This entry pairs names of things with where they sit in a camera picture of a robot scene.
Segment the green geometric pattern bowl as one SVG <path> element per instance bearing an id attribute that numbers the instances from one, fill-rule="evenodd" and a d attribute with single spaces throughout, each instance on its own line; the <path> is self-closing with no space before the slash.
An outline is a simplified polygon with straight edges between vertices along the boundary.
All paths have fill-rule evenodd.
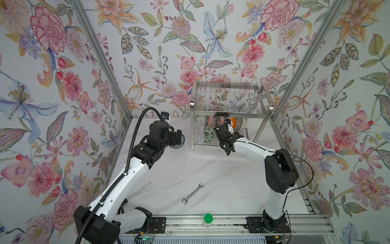
<path id="1" fill-rule="evenodd" d="M 237 122 L 236 130 L 238 132 L 244 131 L 247 129 L 248 118 L 238 117 L 238 118 L 236 118 L 236 122 Z"/>

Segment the orange white bowl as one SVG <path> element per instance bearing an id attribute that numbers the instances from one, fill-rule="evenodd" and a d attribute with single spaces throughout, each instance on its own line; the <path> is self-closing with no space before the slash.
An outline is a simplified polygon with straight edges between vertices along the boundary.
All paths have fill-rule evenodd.
<path id="1" fill-rule="evenodd" d="M 237 121 L 234 117 L 231 117 L 231 123 L 232 123 L 233 128 L 235 129 L 237 127 Z"/>

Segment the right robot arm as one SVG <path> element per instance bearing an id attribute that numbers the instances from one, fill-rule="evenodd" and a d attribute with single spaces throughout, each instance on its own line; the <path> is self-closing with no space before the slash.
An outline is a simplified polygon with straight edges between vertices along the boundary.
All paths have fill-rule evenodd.
<path id="1" fill-rule="evenodd" d="M 262 219 L 255 224 L 262 231 L 273 233 L 284 223 L 289 224 L 286 202 L 290 192 L 299 179 L 299 173 L 291 158 L 292 155 L 284 148 L 276 150 L 252 142 L 234 131 L 231 120 L 226 120 L 214 128 L 219 146 L 226 152 L 240 153 L 255 161 L 263 163 L 265 179 L 270 189 L 268 202 L 262 214 Z"/>

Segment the green leaf pattern bowl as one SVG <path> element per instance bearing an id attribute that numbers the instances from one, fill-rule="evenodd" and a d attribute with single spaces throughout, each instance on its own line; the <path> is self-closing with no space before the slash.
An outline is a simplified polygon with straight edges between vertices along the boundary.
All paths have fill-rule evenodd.
<path id="1" fill-rule="evenodd" d="M 204 129 L 204 143 L 213 144 L 216 142 L 216 134 L 213 128 L 206 126 Z"/>

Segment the black floral pattern bowl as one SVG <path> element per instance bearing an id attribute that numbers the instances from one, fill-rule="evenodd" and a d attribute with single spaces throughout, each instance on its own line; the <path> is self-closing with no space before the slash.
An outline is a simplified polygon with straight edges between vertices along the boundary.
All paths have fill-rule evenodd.
<path id="1" fill-rule="evenodd" d="M 220 126 L 225 123 L 226 117 L 215 117 L 215 125 Z"/>

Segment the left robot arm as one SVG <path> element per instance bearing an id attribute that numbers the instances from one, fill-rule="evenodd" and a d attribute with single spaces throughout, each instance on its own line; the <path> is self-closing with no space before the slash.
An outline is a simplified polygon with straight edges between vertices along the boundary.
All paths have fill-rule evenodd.
<path id="1" fill-rule="evenodd" d="M 135 144 L 142 120 L 147 112 L 156 112 L 158 120 L 149 126 L 148 135 Z M 119 236 L 129 231 L 146 234 L 151 229 L 152 213 L 143 207 L 135 207 L 124 213 L 123 205 L 138 180 L 161 158 L 165 149 L 180 148 L 185 138 L 181 130 L 175 130 L 169 123 L 168 112 L 159 113 L 154 107 L 147 107 L 138 118 L 124 168 L 106 190 L 87 207 L 80 206 L 74 212 L 78 232 L 76 243 L 83 240 L 91 244 L 113 244 Z"/>

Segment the red pattern bowl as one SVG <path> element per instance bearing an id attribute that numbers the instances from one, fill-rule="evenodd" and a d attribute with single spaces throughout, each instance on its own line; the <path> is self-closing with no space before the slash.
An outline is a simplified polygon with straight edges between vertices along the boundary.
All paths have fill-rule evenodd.
<path id="1" fill-rule="evenodd" d="M 215 117 L 213 117 L 213 116 L 209 116 L 208 117 L 207 126 L 210 127 L 210 128 L 214 128 L 215 127 Z"/>

